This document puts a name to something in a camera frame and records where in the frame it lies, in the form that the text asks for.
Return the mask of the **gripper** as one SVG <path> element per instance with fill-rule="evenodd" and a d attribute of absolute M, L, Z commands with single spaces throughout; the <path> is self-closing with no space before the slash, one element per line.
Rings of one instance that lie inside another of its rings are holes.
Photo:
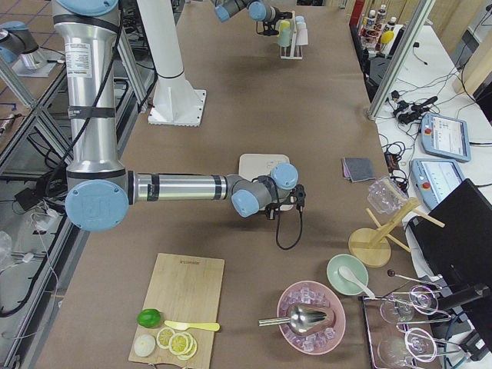
<path fill-rule="evenodd" d="M 300 212 L 304 210 L 305 190 L 302 184 L 297 184 L 294 188 L 284 191 L 276 184 L 273 184 L 272 202 L 265 207 L 265 215 L 268 220 L 274 220 L 281 212 L 282 206 L 293 205 Z"/>
<path fill-rule="evenodd" d="M 280 12 L 278 10 L 274 10 L 270 15 L 269 14 L 261 14 L 256 15 L 254 20 L 256 22 L 262 22 L 263 30 L 260 32 L 258 28 L 256 28 L 256 33 L 258 35 L 279 35 L 279 31 L 275 28 L 276 24 L 279 20 L 292 19 L 292 12 Z"/>

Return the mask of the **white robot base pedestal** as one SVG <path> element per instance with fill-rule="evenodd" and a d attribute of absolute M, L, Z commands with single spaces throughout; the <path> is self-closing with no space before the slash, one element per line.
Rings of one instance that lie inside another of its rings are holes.
<path fill-rule="evenodd" d="M 142 0 L 138 8 L 158 75 L 148 122 L 199 126 L 207 92 L 195 90 L 185 77 L 171 2 Z"/>

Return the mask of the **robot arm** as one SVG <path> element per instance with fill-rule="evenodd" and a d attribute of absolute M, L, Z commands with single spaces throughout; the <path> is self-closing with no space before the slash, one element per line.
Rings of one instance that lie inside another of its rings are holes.
<path fill-rule="evenodd" d="M 292 12 L 282 12 L 267 1 L 227 0 L 214 6 L 214 12 L 221 22 L 228 21 L 243 9 L 248 10 L 252 20 L 262 24 L 263 30 L 257 33 L 264 36 L 279 35 L 276 24 L 293 18 Z"/>
<path fill-rule="evenodd" d="M 197 126 L 206 93 L 185 77 L 175 19 L 168 1 L 141 1 L 141 20 L 158 80 L 150 120 Z M 304 207 L 305 191 L 289 163 L 253 180 L 239 175 L 142 174 L 118 158 L 112 65 L 123 36 L 117 1 L 55 1 L 55 30 L 65 42 L 73 160 L 67 167 L 65 211 L 86 231 L 106 231 L 138 201 L 230 199 L 242 217 L 284 205 Z"/>

